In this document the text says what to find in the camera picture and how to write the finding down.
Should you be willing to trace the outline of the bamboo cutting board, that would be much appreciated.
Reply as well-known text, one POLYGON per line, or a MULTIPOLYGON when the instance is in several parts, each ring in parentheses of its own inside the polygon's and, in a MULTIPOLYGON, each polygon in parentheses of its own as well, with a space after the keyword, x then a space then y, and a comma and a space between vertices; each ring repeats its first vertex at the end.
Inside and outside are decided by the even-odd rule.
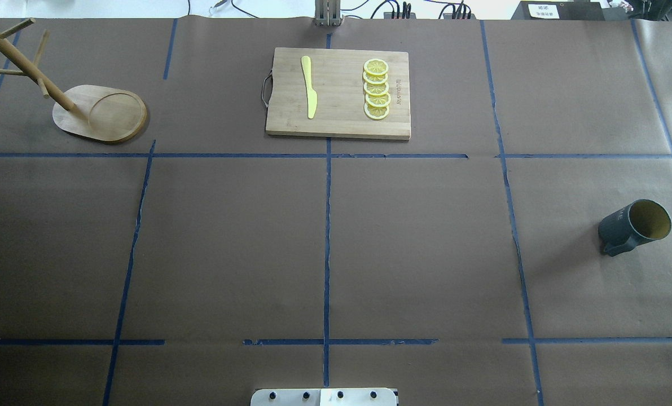
POLYGON ((357 139, 409 140, 411 137, 410 55, 406 52, 276 48, 273 80, 267 108, 269 135, 351 137, 357 139), (306 89, 301 57, 310 56, 313 87, 318 93, 314 119, 307 118, 306 89), (387 118, 365 116, 362 79, 368 59, 388 63, 387 118))

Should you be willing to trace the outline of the yellow plastic knife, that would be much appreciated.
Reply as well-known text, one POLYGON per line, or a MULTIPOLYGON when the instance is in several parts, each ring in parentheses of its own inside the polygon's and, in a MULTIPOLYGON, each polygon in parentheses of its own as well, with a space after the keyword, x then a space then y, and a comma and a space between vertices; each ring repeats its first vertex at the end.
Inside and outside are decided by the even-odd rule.
POLYGON ((301 57, 301 67, 306 89, 307 118, 314 119, 318 107, 318 93, 313 87, 313 68, 310 56, 301 57))

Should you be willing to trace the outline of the wooden cup storage rack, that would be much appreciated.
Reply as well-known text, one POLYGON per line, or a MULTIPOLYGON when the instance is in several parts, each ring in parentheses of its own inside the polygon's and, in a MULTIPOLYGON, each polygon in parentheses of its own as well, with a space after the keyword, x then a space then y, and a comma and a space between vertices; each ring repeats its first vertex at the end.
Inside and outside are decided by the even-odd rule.
POLYGON ((42 96, 55 101, 52 120, 61 130, 86 139, 116 144, 139 134, 147 123, 144 100, 133 92, 96 85, 78 85, 61 90, 39 67, 50 38, 45 30, 34 56, 29 59, 14 46, 9 37, 36 23, 26 18, 8 30, 0 31, 0 53, 16 69, 0 69, 0 74, 28 77, 36 83, 42 96))

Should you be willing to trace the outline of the black electronics box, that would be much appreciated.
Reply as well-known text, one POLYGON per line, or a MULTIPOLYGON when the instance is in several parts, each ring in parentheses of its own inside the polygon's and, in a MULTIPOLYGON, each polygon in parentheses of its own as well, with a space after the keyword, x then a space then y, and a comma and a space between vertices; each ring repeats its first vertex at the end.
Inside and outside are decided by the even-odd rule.
POLYGON ((521 1, 511 20, 605 21, 599 2, 521 1))

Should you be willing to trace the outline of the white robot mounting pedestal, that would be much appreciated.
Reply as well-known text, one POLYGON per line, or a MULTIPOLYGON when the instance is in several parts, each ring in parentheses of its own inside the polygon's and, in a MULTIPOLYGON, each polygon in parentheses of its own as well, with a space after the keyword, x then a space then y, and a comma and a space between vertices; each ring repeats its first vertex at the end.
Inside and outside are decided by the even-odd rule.
POLYGON ((386 387, 263 389, 251 405, 399 405, 398 391, 386 387))

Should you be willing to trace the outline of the lemon slice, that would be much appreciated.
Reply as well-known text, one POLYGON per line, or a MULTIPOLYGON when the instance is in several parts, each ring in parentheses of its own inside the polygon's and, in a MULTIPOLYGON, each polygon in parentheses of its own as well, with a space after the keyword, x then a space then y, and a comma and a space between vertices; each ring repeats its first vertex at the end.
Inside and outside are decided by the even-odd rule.
POLYGON ((388 114, 390 113, 390 106, 374 106, 370 105, 369 103, 364 103, 363 110, 367 118, 381 120, 387 118, 388 114))
POLYGON ((384 85, 388 83, 388 74, 385 73, 383 75, 373 75, 369 72, 362 72, 362 79, 364 80, 365 84, 384 85))
POLYGON ((362 69, 371 76, 384 76, 388 73, 389 66, 383 59, 373 58, 365 61, 362 69))
POLYGON ((392 96, 389 92, 377 95, 366 92, 364 94, 364 99, 365 103, 373 108, 385 108, 390 106, 390 103, 392 102, 392 96))
POLYGON ((365 82, 363 84, 363 90, 366 95, 383 96, 388 94, 389 84, 387 82, 383 82, 380 84, 372 84, 369 82, 365 82))

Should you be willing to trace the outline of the aluminium frame post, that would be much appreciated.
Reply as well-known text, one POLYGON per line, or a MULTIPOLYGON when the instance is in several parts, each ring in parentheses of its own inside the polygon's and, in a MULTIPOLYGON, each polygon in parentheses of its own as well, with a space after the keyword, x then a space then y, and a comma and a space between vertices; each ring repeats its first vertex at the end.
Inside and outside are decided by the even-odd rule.
POLYGON ((338 27, 343 21, 340 0, 315 0, 314 24, 318 27, 338 27))

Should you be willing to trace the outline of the dark blue mug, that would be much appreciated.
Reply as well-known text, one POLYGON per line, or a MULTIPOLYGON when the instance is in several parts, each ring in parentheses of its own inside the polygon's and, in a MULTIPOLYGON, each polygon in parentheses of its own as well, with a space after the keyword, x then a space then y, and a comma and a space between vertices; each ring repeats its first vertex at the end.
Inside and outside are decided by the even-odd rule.
POLYGON ((668 211, 653 200, 636 200, 602 219, 597 228, 601 252, 610 257, 632 251, 670 234, 668 211))

